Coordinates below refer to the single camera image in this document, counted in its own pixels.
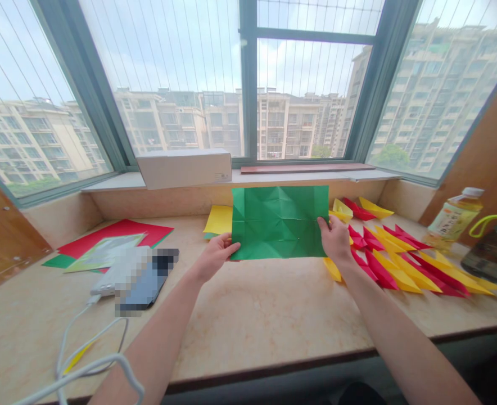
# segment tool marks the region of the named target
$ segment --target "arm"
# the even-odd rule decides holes
[[[408,403],[481,404],[460,374],[421,330],[359,268],[347,227],[330,216],[318,218],[326,254],[340,269],[380,356]]]
[[[227,240],[230,236],[224,233],[209,241],[196,263],[125,351],[136,378],[146,390],[143,404],[157,404],[162,400],[200,289],[241,246],[239,242],[232,245]],[[135,403],[137,398],[121,367],[116,365],[89,405],[127,405]]]

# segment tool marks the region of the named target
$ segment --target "plastic bottle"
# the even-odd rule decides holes
[[[472,227],[469,235],[480,237],[485,230],[486,224],[496,218],[497,215],[490,215],[483,218]],[[472,233],[474,228],[477,228],[481,223],[483,223],[481,232],[474,235]],[[491,282],[497,283],[497,225],[492,231],[483,236],[472,250],[464,256],[460,264],[474,276],[486,278]]]
[[[461,195],[448,199],[428,227],[423,241],[447,253],[460,234],[483,209],[479,197],[484,192],[485,190],[480,188],[466,187]]]

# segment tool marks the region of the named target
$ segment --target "desk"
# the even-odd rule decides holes
[[[174,227],[175,231],[160,246],[176,247],[181,253],[157,304],[130,320],[125,348],[207,244],[201,232],[206,216],[142,222]],[[372,222],[369,226],[379,225],[379,221]],[[382,222],[388,226],[397,223],[415,237],[424,233],[424,227],[397,215]],[[351,223],[362,230],[362,222]],[[457,252],[464,254],[466,248],[457,246]],[[89,289],[100,276],[89,272],[63,274],[61,269],[37,263],[0,286],[0,404],[12,403],[53,382],[63,331],[85,306]],[[497,328],[497,296],[461,299],[430,292],[385,292],[431,338]],[[113,319],[113,299],[102,299],[72,327],[67,354]],[[114,352],[122,328],[118,324],[100,338],[83,361]],[[227,263],[201,290],[169,392],[374,353],[346,286],[331,280],[321,258]],[[92,395],[105,376],[70,384],[67,397]],[[55,398],[50,395],[44,402]]]

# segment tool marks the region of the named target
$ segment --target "person's left hand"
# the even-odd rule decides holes
[[[209,281],[224,262],[241,247],[239,242],[232,244],[232,241],[228,240],[231,237],[232,233],[226,232],[212,238],[194,263],[194,270],[202,282]]]

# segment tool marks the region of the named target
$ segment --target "green paper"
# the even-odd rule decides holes
[[[74,262],[76,262],[76,259],[72,258],[71,256],[58,255],[44,262],[42,265],[47,267],[67,268]]]
[[[329,186],[234,188],[233,260],[326,257],[317,218],[329,221]]]
[[[157,245],[162,242],[163,240],[165,240],[174,230],[171,230],[170,232],[168,232],[160,241],[158,241],[157,243],[155,243],[153,246],[151,246],[152,249],[156,248]]]
[[[115,236],[102,239],[84,255],[67,267],[64,273],[96,270],[112,266],[118,257],[128,248],[138,246],[146,237],[145,233],[137,235]]]

